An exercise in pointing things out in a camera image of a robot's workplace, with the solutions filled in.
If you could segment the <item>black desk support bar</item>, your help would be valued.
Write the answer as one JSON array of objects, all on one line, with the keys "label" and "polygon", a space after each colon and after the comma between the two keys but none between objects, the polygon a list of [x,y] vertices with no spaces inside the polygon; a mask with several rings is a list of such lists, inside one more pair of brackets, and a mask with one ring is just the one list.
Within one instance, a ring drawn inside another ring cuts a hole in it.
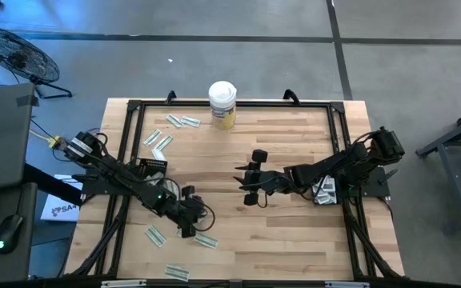
[{"label": "black desk support bar", "polygon": [[82,205],[82,192],[79,189],[50,176],[30,164],[26,163],[24,165],[22,181],[36,183],[41,191],[76,206]]}]

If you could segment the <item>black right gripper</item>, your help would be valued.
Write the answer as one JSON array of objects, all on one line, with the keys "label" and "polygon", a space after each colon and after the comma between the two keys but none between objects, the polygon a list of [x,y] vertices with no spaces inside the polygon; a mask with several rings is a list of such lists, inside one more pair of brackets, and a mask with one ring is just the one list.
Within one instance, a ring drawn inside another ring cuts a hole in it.
[{"label": "black right gripper", "polygon": [[295,191],[295,186],[286,173],[276,170],[261,170],[261,165],[267,161],[268,153],[256,149],[252,152],[251,161],[244,167],[242,177],[234,176],[238,182],[244,182],[239,189],[247,191],[244,197],[246,206],[259,206],[259,190],[264,191],[265,206],[267,197],[274,193],[289,194]]}]

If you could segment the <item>white lid yellow wipes canister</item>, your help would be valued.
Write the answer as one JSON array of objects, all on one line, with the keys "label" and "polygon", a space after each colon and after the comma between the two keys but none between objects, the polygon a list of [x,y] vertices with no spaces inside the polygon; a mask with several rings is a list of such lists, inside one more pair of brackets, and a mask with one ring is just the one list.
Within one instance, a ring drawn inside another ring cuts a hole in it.
[{"label": "white lid yellow wipes canister", "polygon": [[227,81],[213,83],[209,90],[213,124],[219,129],[229,129],[235,124],[237,89]]}]

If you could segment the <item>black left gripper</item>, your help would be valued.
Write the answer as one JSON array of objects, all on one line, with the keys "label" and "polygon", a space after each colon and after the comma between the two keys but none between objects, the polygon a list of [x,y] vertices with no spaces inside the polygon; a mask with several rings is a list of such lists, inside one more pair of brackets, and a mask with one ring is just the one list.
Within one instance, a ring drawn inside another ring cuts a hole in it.
[{"label": "black left gripper", "polygon": [[177,224],[182,238],[194,237],[196,235],[194,224],[205,217],[204,202],[194,193],[194,186],[183,187],[181,199],[175,200],[170,208],[170,220]]}]

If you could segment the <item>black metal table frame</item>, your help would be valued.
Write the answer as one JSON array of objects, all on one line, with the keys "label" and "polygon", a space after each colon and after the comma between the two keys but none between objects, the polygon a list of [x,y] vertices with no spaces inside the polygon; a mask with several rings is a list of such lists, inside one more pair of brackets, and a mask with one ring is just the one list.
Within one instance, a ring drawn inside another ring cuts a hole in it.
[{"label": "black metal table frame", "polygon": [[[176,128],[168,114],[201,121],[200,127]],[[112,98],[106,104],[102,132],[112,154],[148,158],[143,142],[155,130],[170,135],[165,148],[168,175],[192,185],[212,208],[203,222],[218,240],[216,249],[176,235],[175,224],[132,200],[121,250],[109,249],[105,266],[118,263],[118,278],[165,277],[168,264],[190,272],[193,280],[350,280],[353,277],[343,211],[339,206],[317,207],[296,194],[261,197],[259,206],[245,206],[244,193],[234,176],[255,149],[269,154],[265,168],[313,163],[344,147],[370,129],[365,104],[344,101],[325,104],[304,101],[298,106],[283,100],[245,100],[237,109],[235,125],[220,130],[200,100],[178,99],[169,106],[152,99]],[[158,248],[145,235],[155,226],[166,238]]]}]

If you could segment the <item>black perforated plastic tray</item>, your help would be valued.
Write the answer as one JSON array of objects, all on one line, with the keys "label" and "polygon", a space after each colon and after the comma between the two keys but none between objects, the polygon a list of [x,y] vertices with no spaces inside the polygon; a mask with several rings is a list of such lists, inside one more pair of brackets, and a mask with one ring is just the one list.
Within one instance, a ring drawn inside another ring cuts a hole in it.
[{"label": "black perforated plastic tray", "polygon": [[135,167],[135,174],[140,179],[146,180],[147,176],[153,175],[157,172],[161,172],[164,174],[164,178],[165,178],[166,170],[167,170],[166,161],[159,161],[156,159],[149,159],[149,158],[140,158],[139,164]]},{"label": "black perforated plastic tray", "polygon": [[323,184],[323,180],[324,180],[324,178],[320,179],[317,184],[314,184],[312,186],[312,193],[313,193],[313,190],[316,190],[316,191],[321,190],[321,185]]}]

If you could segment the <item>white printed paper sheet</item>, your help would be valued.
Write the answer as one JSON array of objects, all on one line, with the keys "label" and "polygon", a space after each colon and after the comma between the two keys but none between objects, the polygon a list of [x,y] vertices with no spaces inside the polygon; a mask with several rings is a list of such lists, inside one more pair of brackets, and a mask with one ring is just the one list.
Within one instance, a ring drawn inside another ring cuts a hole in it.
[{"label": "white printed paper sheet", "polygon": [[[56,174],[54,177],[78,190],[82,189],[82,183],[74,180],[70,175]],[[78,215],[79,206],[48,194],[40,219],[53,222],[77,222]]]}]

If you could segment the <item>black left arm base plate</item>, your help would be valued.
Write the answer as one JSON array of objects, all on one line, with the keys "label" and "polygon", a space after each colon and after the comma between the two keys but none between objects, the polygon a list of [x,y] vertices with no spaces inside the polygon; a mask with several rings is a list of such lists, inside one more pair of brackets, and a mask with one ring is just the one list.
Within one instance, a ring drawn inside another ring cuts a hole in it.
[{"label": "black left arm base plate", "polygon": [[82,192],[87,195],[131,195],[131,190],[122,183],[114,178],[104,178],[101,174],[74,174],[72,178],[83,184]]}]

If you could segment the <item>dark grey desk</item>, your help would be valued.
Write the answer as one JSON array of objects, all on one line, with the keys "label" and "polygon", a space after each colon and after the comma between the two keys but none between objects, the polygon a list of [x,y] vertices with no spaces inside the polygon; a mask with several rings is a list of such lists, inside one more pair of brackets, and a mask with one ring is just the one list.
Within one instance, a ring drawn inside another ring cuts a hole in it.
[{"label": "dark grey desk", "polygon": [[37,192],[34,183],[0,190],[0,227],[6,218],[22,217],[15,237],[4,244],[4,247],[14,249],[8,254],[0,254],[0,282],[22,281],[28,277]]}]

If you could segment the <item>white edge strip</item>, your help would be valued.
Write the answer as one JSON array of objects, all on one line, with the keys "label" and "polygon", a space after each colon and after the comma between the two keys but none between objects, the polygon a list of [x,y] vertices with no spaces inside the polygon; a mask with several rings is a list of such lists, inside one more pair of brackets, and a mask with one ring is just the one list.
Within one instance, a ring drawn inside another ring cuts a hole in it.
[{"label": "white edge strip", "polygon": [[371,288],[368,282],[343,282],[328,281],[324,284],[325,288]]},{"label": "white edge strip", "polygon": [[146,286],[146,279],[119,279],[102,281],[100,288],[138,288]]}]

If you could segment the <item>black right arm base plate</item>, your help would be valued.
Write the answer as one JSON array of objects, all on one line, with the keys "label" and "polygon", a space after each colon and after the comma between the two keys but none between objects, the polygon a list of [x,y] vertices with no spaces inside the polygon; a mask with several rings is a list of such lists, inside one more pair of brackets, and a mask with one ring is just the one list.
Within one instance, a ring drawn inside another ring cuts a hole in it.
[{"label": "black right arm base plate", "polygon": [[384,198],[385,200],[389,200],[391,193],[387,182],[397,172],[397,169],[386,172],[382,166],[374,168],[366,184],[362,188],[362,195],[364,197]]}]

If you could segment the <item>black computer mouse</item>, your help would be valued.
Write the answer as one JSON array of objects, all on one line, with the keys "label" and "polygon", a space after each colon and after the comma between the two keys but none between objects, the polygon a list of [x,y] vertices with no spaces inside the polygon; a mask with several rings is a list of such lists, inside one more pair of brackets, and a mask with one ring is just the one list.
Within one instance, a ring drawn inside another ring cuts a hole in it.
[{"label": "black computer mouse", "polygon": [[0,224],[0,254],[9,254],[18,244],[20,229],[24,217],[12,214],[5,217]]}]

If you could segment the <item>grey tape piece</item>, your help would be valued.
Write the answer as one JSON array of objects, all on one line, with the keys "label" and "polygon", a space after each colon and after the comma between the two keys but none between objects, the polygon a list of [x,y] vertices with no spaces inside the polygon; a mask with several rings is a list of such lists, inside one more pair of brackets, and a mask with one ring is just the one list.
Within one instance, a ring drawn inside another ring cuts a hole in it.
[{"label": "grey tape piece", "polygon": [[16,98],[17,107],[21,106],[39,106],[39,100],[34,95],[26,95]]}]

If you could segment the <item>black floor fan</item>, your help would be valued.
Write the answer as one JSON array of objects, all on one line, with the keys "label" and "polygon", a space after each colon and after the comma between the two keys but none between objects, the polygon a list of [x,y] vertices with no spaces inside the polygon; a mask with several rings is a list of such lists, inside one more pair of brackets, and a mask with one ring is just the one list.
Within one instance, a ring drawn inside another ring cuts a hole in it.
[{"label": "black floor fan", "polygon": [[[24,38],[0,28],[0,66],[14,76],[20,76],[34,84],[40,98],[72,98],[73,94],[62,87],[53,85],[60,78],[57,63],[45,52]],[[38,86],[48,86],[63,94],[45,96]]]}]

